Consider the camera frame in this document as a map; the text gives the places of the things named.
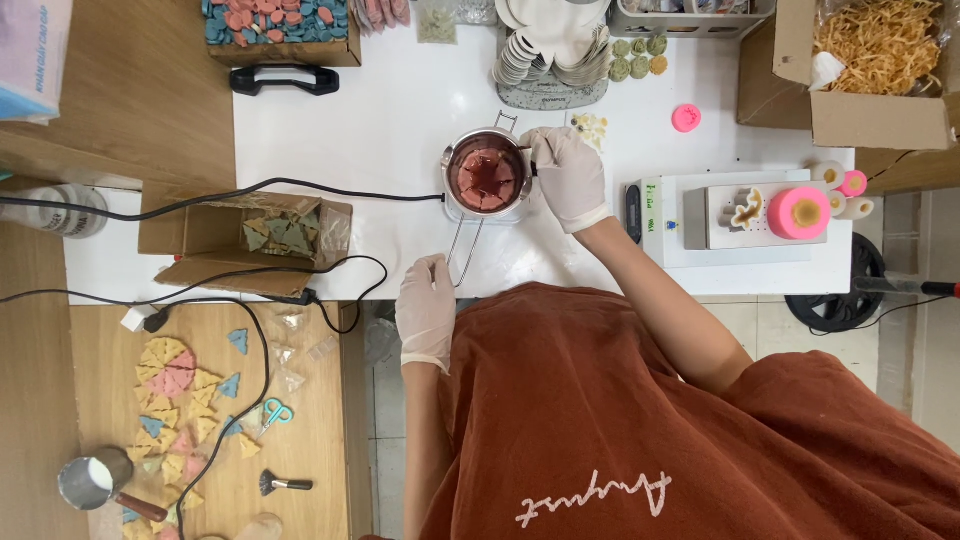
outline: white liquid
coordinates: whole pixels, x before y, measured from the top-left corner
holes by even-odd
[[[107,465],[104,465],[99,459],[90,459],[87,473],[97,487],[107,491],[113,491],[113,475],[110,473]]]

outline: black wheel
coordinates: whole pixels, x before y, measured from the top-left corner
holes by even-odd
[[[853,278],[882,278],[886,273],[883,256],[873,242],[853,233],[850,292],[787,296],[786,305],[797,319],[815,331],[847,331],[867,322],[883,301],[882,292],[863,292],[853,287]]]

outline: plastic bottle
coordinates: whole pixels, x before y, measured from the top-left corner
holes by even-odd
[[[56,201],[83,205],[96,209],[107,209],[103,195],[79,184],[52,185],[23,191],[0,192],[5,197],[34,199],[37,201]],[[0,205],[0,221],[13,221],[20,225],[40,229],[64,238],[87,238],[98,233],[107,223],[106,217],[86,212],[41,207],[21,207]]]

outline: black handle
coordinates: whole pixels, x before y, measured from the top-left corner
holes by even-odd
[[[313,489],[313,480],[287,480],[287,487],[290,489],[310,491]]]
[[[316,78],[315,83],[305,83],[296,79],[256,80],[256,74],[264,69],[293,68],[304,71]],[[315,96],[332,94],[340,89],[340,75],[333,70],[319,67],[318,65],[305,65],[300,63],[263,63],[252,65],[241,69],[230,71],[230,88],[238,94],[255,96],[260,93],[263,86],[295,86],[304,92],[309,92]]]

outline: person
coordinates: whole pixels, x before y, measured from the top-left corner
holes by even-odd
[[[396,302],[406,540],[960,538],[960,457],[837,358],[753,362],[627,236],[568,128],[544,198],[623,296],[526,283],[455,313],[443,256]]]

